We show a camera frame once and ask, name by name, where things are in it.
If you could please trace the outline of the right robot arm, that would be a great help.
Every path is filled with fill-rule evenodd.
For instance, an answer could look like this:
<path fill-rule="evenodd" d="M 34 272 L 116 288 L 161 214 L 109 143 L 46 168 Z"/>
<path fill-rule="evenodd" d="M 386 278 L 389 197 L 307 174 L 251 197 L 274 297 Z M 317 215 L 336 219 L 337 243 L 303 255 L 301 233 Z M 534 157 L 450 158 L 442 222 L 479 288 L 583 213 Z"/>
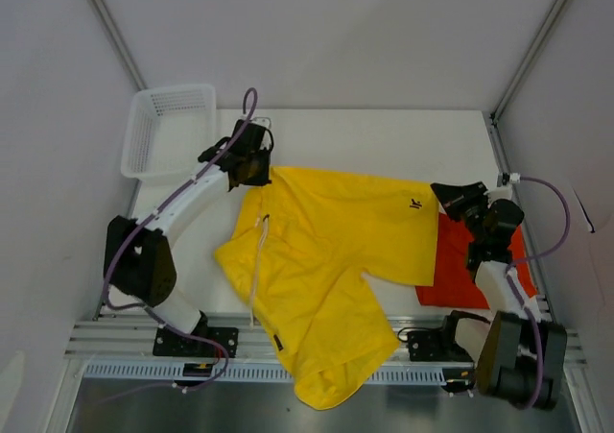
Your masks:
<path fill-rule="evenodd" d="M 449 359 L 471 356 L 481 395 L 518 409 L 550 411 L 560 394 L 567 331 L 542 317 L 518 278 L 518 266 L 529 260 L 514 258 L 511 241 L 525 214 L 509 192 L 520 181 L 517 174 L 505 174 L 495 191 L 481 182 L 432 184 L 447 216 L 463 223 L 472 236 L 466 268 L 493 314 L 451 312 L 437 345 Z"/>

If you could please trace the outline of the yellow shorts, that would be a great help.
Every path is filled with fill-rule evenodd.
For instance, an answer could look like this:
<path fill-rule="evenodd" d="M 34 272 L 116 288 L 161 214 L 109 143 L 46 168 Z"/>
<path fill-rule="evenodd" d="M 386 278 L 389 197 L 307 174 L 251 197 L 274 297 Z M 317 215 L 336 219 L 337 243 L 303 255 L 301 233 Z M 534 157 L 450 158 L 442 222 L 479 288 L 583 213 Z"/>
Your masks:
<path fill-rule="evenodd" d="M 330 170 L 275 167 L 246 194 L 215 257 L 300 401 L 342 404 L 396 351 L 367 280 L 431 285 L 438 214 L 426 182 Z"/>

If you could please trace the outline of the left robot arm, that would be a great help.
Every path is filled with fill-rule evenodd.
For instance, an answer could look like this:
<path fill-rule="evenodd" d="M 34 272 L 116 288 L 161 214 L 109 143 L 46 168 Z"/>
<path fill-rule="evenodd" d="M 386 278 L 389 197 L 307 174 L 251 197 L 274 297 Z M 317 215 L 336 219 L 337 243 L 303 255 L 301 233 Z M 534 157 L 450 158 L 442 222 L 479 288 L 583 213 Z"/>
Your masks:
<path fill-rule="evenodd" d="M 177 286 L 172 247 L 232 189 L 269 184 L 273 148 L 269 118 L 242 118 L 233 135 L 203 151 L 186 182 L 150 213 L 112 219 L 106 232 L 105 305 L 113 311 L 144 309 L 175 333 L 175 345 L 184 354 L 201 354 L 208 344 L 207 318 Z"/>

